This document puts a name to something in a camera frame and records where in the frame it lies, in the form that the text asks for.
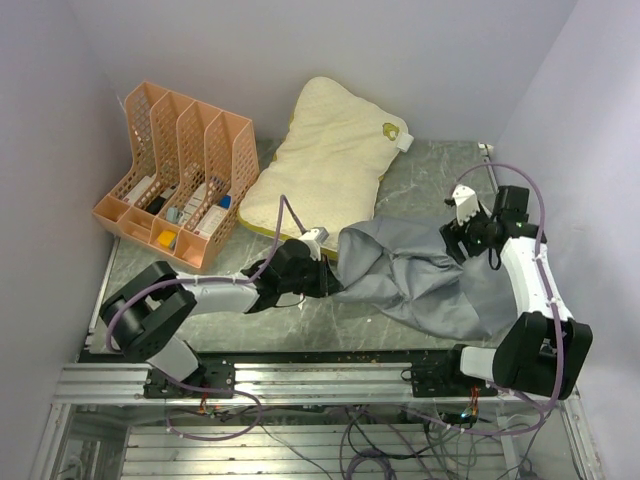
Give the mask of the grey pillowcase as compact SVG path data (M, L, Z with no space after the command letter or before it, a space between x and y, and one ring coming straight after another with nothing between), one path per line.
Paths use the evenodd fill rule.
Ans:
M458 264L439 232L445 222L377 216L342 229L334 299L445 339L484 340L510 328L517 309L506 270L493 270L488 253Z

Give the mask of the orange plastic file organizer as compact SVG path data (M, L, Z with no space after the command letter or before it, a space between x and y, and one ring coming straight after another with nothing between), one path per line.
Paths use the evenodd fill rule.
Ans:
M107 231L202 273L230 238L259 176L253 123L151 82L139 84L124 109L132 166L93 215ZM161 183L157 195L145 209L125 203L145 175ZM218 205L225 195L229 209ZM177 233L173 250L156 244L163 230Z

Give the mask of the aluminium mounting rail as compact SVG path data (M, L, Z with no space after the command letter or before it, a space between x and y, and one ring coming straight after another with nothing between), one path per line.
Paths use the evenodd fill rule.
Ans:
M231 383L218 405L250 404L247 393L264 405L404 403L432 400L463 402L471 398L469 386L444 386L421 376L411 378L409 363L237 363ZM54 400L67 404L196 405L200 392L190 392L136 364L71 364L65 366Z

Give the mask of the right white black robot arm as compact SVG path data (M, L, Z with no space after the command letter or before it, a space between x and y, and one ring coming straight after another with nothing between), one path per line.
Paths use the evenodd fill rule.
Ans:
M446 252L458 264L488 255L504 268L513 291L517 319L496 348L459 347L459 361L440 373L442 387L459 396L476 379L494 387L564 400L573 391L593 341L561 298L548 262L541 225L530 222L529 191L502 186L492 209L464 185L453 188L446 204L455 217L441 227Z

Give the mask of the white red box in organizer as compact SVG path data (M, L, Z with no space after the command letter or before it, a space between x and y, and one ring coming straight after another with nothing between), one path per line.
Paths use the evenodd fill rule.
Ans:
M123 201L129 205L135 205L138 208L145 209L157 195L160 186L161 183L156 180L155 175L145 175L123 197Z

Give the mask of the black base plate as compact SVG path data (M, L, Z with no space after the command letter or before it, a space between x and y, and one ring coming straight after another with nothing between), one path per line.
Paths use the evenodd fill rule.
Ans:
M401 379L411 385L414 398L470 398L474 391L480 397L495 397L495 388L463 375L445 364L412 364L401 372Z
M182 399L207 395L214 399L230 399L233 396L236 371L227 363L204 363L184 380L172 380L153 369L143 386L146 399Z

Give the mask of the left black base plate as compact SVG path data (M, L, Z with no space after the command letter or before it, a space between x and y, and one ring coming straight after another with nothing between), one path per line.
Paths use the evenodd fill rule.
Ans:
M143 386L146 399L182 399L207 395L214 399L230 399L233 396L236 371L227 363L204 363L184 380L172 380L153 369Z

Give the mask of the cream yellow pillow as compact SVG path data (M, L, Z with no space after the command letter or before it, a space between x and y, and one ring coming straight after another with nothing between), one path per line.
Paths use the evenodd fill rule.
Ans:
M329 233L323 249L335 256L339 232L373 217L382 178L413 141L403 119L315 77L297 99L285 140L240 203L238 219L268 236L323 227Z

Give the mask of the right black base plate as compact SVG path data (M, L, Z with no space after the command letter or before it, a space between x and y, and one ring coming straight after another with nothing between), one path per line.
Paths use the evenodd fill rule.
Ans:
M495 388L463 375L445 364L412 364L401 372L401 379L411 385L414 398L470 398L474 391L480 397L495 397Z

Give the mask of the yellow item in organizer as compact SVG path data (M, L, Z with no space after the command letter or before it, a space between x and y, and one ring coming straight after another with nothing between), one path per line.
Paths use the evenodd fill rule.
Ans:
M156 244L164 249L173 250L177 241L177 233L171 230L163 230L156 238Z

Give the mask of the blue capped item in organizer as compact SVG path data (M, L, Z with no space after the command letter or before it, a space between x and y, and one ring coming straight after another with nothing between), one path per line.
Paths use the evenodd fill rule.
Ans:
M230 195L225 195L218 203L221 208L229 209L231 206L232 198Z

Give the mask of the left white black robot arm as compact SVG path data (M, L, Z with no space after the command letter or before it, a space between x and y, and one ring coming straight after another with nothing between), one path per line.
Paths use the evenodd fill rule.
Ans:
M340 290L328 257L309 241L289 239L229 276L180 274L166 261L154 262L105 300L99 315L107 345L129 362L151 365L178 395L192 397L212 381L196 351L176 335L188 317L253 314L278 307L289 294L325 298Z

